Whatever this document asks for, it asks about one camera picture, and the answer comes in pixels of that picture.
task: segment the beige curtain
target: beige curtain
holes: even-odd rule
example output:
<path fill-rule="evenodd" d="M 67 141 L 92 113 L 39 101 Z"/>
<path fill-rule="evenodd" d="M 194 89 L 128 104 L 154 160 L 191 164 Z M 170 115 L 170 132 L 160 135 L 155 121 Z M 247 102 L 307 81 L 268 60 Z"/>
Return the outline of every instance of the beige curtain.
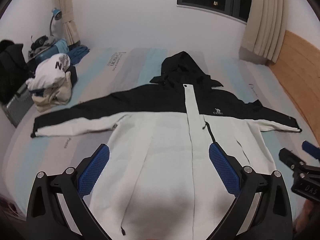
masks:
<path fill-rule="evenodd" d="M 288 20 L 288 0 L 252 0 L 241 46 L 276 62 Z"/>
<path fill-rule="evenodd" d="M 72 45 L 80 40 L 73 18 L 72 0 L 57 0 L 62 11 L 62 22 L 64 35 L 68 45 Z"/>

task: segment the wooden panel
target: wooden panel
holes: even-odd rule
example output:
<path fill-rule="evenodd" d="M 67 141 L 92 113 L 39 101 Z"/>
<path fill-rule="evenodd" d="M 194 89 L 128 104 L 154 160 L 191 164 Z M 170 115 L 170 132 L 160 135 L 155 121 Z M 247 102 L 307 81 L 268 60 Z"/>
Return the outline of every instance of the wooden panel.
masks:
<path fill-rule="evenodd" d="M 320 144 L 320 50 L 286 31 L 279 58 L 269 66 Z"/>

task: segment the striped bed sheet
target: striped bed sheet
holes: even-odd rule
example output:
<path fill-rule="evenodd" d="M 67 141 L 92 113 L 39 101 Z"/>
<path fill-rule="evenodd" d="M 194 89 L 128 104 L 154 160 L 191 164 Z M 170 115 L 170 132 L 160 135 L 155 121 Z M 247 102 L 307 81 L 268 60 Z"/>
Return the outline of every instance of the striped bed sheet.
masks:
<path fill-rule="evenodd" d="M 47 112 L 147 84 L 152 77 L 160 75 L 163 60 L 178 52 L 144 48 L 92 49 L 76 66 L 78 82 L 70 102 Z M 297 217 L 304 200 L 290 191 L 292 172 L 279 161 L 278 153 L 281 148 L 286 147 L 308 164 L 316 165 L 316 160 L 301 149 L 304 140 L 317 145 L 310 128 L 268 67 L 236 59 L 213 57 L 202 52 L 187 52 L 205 73 L 224 85 L 221 89 L 234 93 L 245 103 L 259 99 L 263 106 L 297 119 L 303 129 L 302 133 L 262 133 L 277 169 L 283 174 L 293 218 Z M 111 135 L 111 131 L 103 131 L 75 137 L 31 139 L 34 118 L 38 115 L 40 113 L 33 106 L 23 118 L 12 137 L 2 167 L 7 189 L 23 214 L 27 213 L 29 195 L 39 171 L 53 175 L 62 173 L 69 166 L 76 167 L 83 158 L 91 156 L 101 143 L 108 144 Z M 84 197 L 87 206 L 90 198 L 90 195 Z"/>

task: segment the blue storage box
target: blue storage box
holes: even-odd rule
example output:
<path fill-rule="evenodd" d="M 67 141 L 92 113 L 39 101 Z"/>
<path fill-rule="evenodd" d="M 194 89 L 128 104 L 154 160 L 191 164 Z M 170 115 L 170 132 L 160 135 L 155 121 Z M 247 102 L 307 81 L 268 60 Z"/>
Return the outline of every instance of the blue storage box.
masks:
<path fill-rule="evenodd" d="M 36 56 L 36 64 L 39 65 L 42 61 L 51 58 L 51 56 L 58 54 L 59 50 L 57 46 L 53 45 L 49 49 L 45 50 L 44 52 L 40 53 L 38 56 Z"/>

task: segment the textured blue pad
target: textured blue pad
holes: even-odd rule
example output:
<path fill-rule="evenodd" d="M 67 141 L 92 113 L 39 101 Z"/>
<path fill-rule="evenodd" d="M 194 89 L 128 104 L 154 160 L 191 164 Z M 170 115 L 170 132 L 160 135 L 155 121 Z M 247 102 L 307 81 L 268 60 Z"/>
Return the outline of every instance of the textured blue pad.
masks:
<path fill-rule="evenodd" d="M 78 194 L 80 198 L 89 195 L 96 184 L 101 172 L 109 161 L 109 147 L 104 145 L 96 154 L 78 180 Z"/>
<path fill-rule="evenodd" d="M 235 195 L 235 197 L 238 197 L 240 194 L 240 179 L 223 153 L 214 143 L 209 147 L 209 158 L 227 191 Z"/>
<path fill-rule="evenodd" d="M 320 159 L 320 149 L 318 147 L 314 146 L 313 144 L 311 144 L 307 141 L 304 141 L 302 143 L 302 150 L 309 153 L 315 159 L 318 159 L 318 160 Z"/>

